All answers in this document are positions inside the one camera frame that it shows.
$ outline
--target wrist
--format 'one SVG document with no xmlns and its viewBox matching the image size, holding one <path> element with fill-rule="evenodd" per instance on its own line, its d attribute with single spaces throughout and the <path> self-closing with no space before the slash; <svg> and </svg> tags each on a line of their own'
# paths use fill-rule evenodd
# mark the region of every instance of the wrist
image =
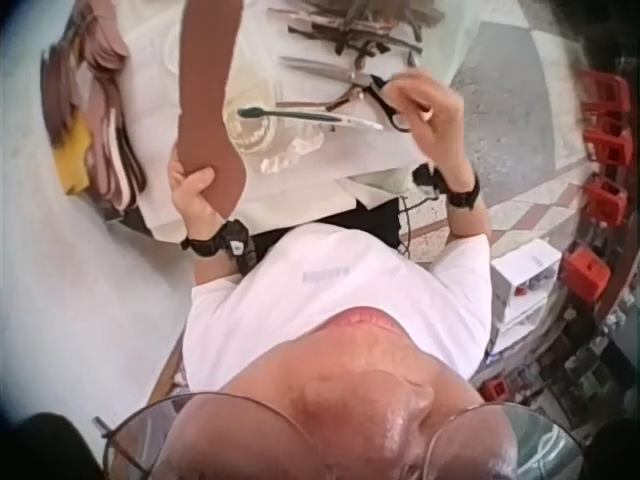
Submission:
<svg viewBox="0 0 640 480">
<path fill-rule="evenodd" d="M 211 216 L 198 219 L 184 219 L 187 228 L 187 238 L 205 242 L 213 238 L 224 225 L 224 220 L 218 216 Z"/>
<path fill-rule="evenodd" d="M 470 192 L 475 187 L 476 176 L 468 160 L 463 159 L 446 168 L 438 168 L 452 192 Z"/>
</svg>

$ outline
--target lip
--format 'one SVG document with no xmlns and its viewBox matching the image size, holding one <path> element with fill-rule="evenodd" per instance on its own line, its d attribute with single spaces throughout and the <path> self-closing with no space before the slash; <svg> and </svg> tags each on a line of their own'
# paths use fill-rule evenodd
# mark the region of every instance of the lip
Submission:
<svg viewBox="0 0 640 480">
<path fill-rule="evenodd" d="M 406 331 L 390 315 L 373 307 L 354 307 L 329 318 L 314 330 L 320 332 L 334 328 L 374 326 L 398 335 L 407 335 Z"/>
</svg>

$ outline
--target hand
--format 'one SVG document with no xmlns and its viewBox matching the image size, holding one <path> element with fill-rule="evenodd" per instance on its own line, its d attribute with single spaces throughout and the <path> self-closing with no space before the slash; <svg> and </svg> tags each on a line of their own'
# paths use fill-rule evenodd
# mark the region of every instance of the hand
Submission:
<svg viewBox="0 0 640 480">
<path fill-rule="evenodd" d="M 467 191 L 470 182 L 473 188 L 473 171 L 464 153 L 462 98 L 418 69 L 394 77 L 384 94 L 404 115 L 418 147 L 440 169 L 449 187 Z"/>
<path fill-rule="evenodd" d="M 171 151 L 169 161 L 169 185 L 173 206 L 182 216 L 187 235 L 192 240 L 209 240 L 222 225 L 224 220 L 207 203 L 202 191 L 211 185 L 215 173 L 212 168 L 204 168 L 186 176 L 184 167 L 178 160 L 175 147 Z"/>
</svg>

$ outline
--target eyeglasses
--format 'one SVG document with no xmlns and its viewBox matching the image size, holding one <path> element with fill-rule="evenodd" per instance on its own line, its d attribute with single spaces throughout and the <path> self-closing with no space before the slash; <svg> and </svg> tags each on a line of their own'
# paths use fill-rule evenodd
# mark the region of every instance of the eyeglasses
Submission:
<svg viewBox="0 0 640 480">
<path fill-rule="evenodd" d="M 112 480 L 360 480 L 343 471 L 344 462 L 324 458 L 291 418 L 250 398 L 180 395 L 137 411 L 115 430 L 95 422 L 107 441 L 103 464 Z M 559 480 L 576 478 L 582 465 L 581 448 L 569 433 L 509 403 L 451 417 L 424 452 L 418 465 L 388 470 L 374 468 L 374 456 L 349 461 L 368 462 L 361 466 L 375 471 L 367 474 L 372 480 Z"/>
</svg>

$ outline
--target white t-shirt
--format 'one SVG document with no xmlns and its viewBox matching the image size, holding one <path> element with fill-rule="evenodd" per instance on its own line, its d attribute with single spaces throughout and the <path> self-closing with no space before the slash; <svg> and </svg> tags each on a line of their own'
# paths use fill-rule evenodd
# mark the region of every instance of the white t-shirt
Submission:
<svg viewBox="0 0 640 480">
<path fill-rule="evenodd" d="M 285 235 L 244 279 L 193 289 L 183 340 L 192 390 L 217 390 L 274 346 L 351 307 L 392 316 L 416 345 L 464 378 L 491 330 L 489 242 L 447 246 L 431 272 L 368 233 L 324 224 Z"/>
</svg>

